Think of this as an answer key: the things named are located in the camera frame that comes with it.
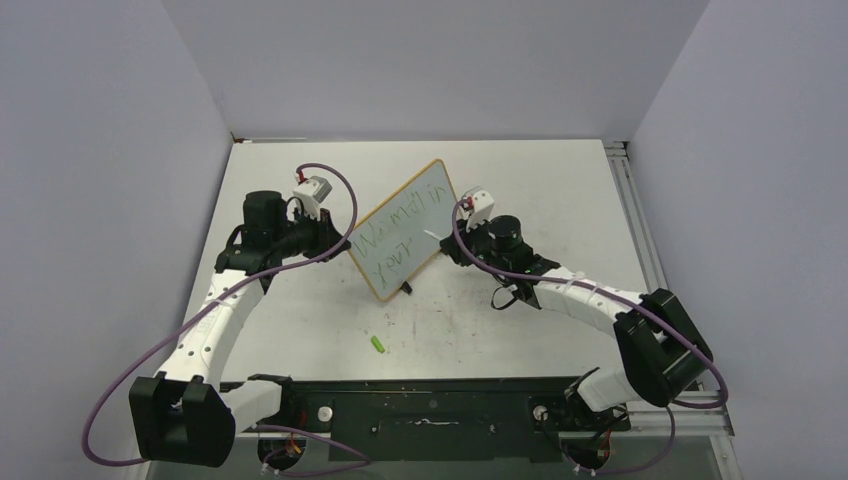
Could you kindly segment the white green marker pen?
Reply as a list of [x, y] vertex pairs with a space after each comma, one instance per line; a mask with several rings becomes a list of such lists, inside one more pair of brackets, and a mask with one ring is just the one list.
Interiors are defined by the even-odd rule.
[[424, 232], [426, 235], [428, 235], [429, 237], [431, 237], [431, 238], [433, 238], [434, 240], [436, 240], [437, 242], [441, 242], [441, 240], [442, 240], [442, 238], [441, 238], [438, 234], [436, 234], [435, 232], [432, 232], [432, 231], [427, 230], [427, 229], [424, 229], [424, 230], [423, 230], [423, 232]]

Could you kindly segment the yellow framed whiteboard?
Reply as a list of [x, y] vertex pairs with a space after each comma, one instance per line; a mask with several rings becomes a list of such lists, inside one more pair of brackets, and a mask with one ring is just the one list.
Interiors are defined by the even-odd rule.
[[456, 202], [448, 170], [435, 159], [359, 221], [350, 255], [378, 300], [388, 301], [439, 252], [423, 230], [446, 237]]

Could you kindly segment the green marker cap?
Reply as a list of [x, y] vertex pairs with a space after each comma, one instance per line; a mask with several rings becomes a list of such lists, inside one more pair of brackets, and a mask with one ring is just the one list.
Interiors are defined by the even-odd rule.
[[379, 338], [377, 336], [372, 336], [370, 341], [371, 341], [371, 344], [373, 345], [373, 347], [375, 348], [375, 350], [378, 353], [383, 354], [383, 353], [386, 352], [385, 347], [383, 346], [383, 344], [381, 343], [381, 341], [379, 340]]

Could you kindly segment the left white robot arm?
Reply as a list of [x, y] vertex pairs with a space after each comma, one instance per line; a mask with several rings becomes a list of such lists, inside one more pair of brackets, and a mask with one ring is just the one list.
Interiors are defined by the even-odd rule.
[[327, 261], [349, 248], [322, 202], [329, 190], [314, 180], [279, 192], [246, 195], [243, 221], [214, 264], [199, 319], [180, 335], [175, 350], [152, 377], [138, 377], [129, 404], [145, 460], [219, 467], [237, 435], [257, 424], [290, 428], [298, 403], [280, 378], [258, 376], [222, 391], [224, 367], [250, 313], [267, 294], [276, 268], [303, 256]]

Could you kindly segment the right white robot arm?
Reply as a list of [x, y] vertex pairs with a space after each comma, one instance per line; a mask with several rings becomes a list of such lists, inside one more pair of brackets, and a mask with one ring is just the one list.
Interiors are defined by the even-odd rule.
[[671, 291], [631, 292], [572, 272], [536, 253], [514, 216], [473, 228], [460, 219], [441, 239], [440, 250], [460, 266], [491, 274], [514, 300], [562, 313], [616, 341], [619, 367], [594, 367], [565, 391], [567, 418], [579, 428], [594, 426], [606, 410], [630, 401], [682, 405], [682, 391], [704, 372], [717, 371], [709, 347]]

